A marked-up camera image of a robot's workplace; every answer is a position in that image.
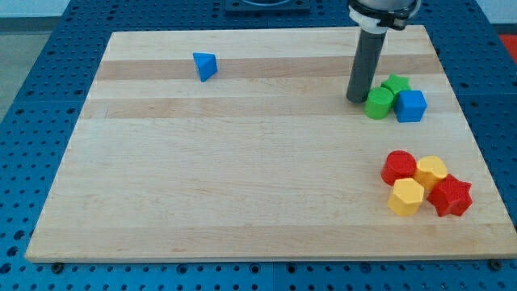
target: toy block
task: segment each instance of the toy block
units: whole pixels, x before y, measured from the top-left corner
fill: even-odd
[[[459,181],[449,174],[436,184],[427,200],[435,206],[439,217],[447,214],[461,216],[472,204],[471,187],[471,183]]]
[[[386,88],[371,89],[364,105],[364,114],[375,120],[385,118],[393,106],[393,98],[391,91]]]
[[[398,122],[419,122],[426,108],[426,98],[421,91],[401,91],[394,110]]]
[[[418,160],[413,178],[427,191],[432,191],[433,187],[446,176],[445,163],[436,156],[428,156]]]
[[[388,207],[398,216],[417,213],[423,202],[424,188],[413,178],[398,179],[388,199]]]
[[[382,82],[382,86],[390,90],[395,96],[395,99],[398,97],[398,93],[401,91],[411,90],[410,79],[397,76],[396,74],[390,74],[388,80]]]
[[[417,162],[413,156],[404,150],[394,150],[388,154],[380,177],[393,186],[395,180],[413,177],[417,168]]]
[[[195,69],[201,82],[205,82],[217,73],[216,55],[212,53],[193,53]]]

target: blue cube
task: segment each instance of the blue cube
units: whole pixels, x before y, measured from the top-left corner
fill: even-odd
[[[208,80],[217,73],[216,55],[213,53],[193,53],[195,69],[201,82]]]
[[[421,91],[401,91],[394,110],[398,122],[419,122],[426,108],[426,98]]]

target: yellow block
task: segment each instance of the yellow block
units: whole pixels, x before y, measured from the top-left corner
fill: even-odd
[[[446,176],[447,168],[445,163],[436,156],[429,156],[418,160],[417,170],[413,178],[430,192]]]
[[[393,185],[388,207],[398,216],[410,216],[417,213],[423,202],[424,189],[413,178],[398,179]]]

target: blue optical breadboard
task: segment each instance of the blue optical breadboard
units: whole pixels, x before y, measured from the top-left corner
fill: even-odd
[[[1,290],[517,290],[517,260],[31,264],[23,258],[78,113],[116,31],[355,25],[347,1],[227,15],[219,0],[72,0],[0,125]],[[425,25],[517,221],[517,75],[474,0],[424,0]]]

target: red block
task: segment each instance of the red block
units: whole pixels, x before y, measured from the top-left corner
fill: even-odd
[[[469,194],[471,186],[471,183],[459,181],[449,174],[436,184],[427,200],[435,206],[439,217],[447,214],[461,216],[472,204]]]
[[[389,186],[393,186],[395,180],[413,177],[416,169],[417,162],[410,153],[395,150],[386,158],[380,176]]]

